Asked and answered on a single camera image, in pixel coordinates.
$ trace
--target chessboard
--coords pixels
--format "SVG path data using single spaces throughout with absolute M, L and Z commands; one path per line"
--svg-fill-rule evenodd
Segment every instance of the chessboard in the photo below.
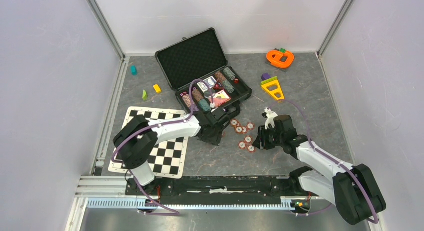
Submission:
M 186 112 L 174 109 L 160 109 L 151 107 L 129 107 L 126 112 L 122 128 L 135 116 L 143 115 L 147 120 L 170 120 L 184 116 Z M 156 145 L 148 157 L 148 164 L 157 177 L 180 179 L 183 176 L 189 137 L 161 142 Z M 110 161 L 108 170 L 113 173 L 125 174 L 125 164 Z

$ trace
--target purple block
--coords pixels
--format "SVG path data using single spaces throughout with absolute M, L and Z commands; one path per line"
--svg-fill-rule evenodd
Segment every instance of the purple block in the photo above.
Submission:
M 264 74 L 262 74 L 262 77 L 260 77 L 262 79 L 262 81 L 265 80 L 269 80 L 271 78 L 271 76 L 266 72 Z

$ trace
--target green block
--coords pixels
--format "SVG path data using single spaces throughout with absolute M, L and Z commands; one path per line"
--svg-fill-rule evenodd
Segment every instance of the green block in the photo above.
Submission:
M 147 100 L 147 92 L 146 90 L 143 90 L 143 100 L 146 101 Z
M 260 85 L 264 85 L 266 83 L 272 82 L 272 81 L 277 80 L 277 79 L 278 79 L 277 76 L 272 77 L 272 78 L 268 78 L 267 80 L 264 80 L 264 81 L 260 82 Z

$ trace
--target yellow block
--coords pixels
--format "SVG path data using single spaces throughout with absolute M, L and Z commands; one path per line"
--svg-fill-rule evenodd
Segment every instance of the yellow block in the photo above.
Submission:
M 159 85 L 155 84 L 153 85 L 153 88 L 156 91 L 156 93 L 158 94 L 162 93 L 161 87 L 159 87 Z
M 275 100 L 283 100 L 284 99 L 283 90 L 281 89 L 280 82 L 278 82 L 278 79 L 274 79 L 270 82 L 264 83 L 264 84 L 261 85 L 261 87 L 267 94 L 269 94 Z

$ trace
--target toy block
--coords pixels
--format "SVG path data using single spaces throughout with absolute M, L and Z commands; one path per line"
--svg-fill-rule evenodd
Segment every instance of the toy block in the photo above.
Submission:
M 156 91 L 157 94 L 162 93 L 161 87 L 159 87 L 159 85 L 155 84 L 153 85 L 154 90 Z
M 148 98 L 146 90 L 143 90 L 143 100 L 146 101 Z
M 288 67 L 290 67 L 290 65 L 292 65 L 293 61 L 295 60 L 295 56 L 292 52 L 282 48 L 280 50 L 269 51 L 266 54 L 266 59 L 274 67 L 280 69 L 287 69 Z
M 131 74 L 132 75 L 137 75 L 137 69 L 136 69 L 136 66 L 131 66 Z
M 262 81 L 269 80 L 270 78 L 271 78 L 271 76 L 267 72 L 262 74 L 262 76 L 260 77 L 260 79 L 262 79 Z
M 275 100 L 283 100 L 284 94 L 281 89 L 280 82 L 277 77 L 264 80 L 260 83 L 260 87 Z

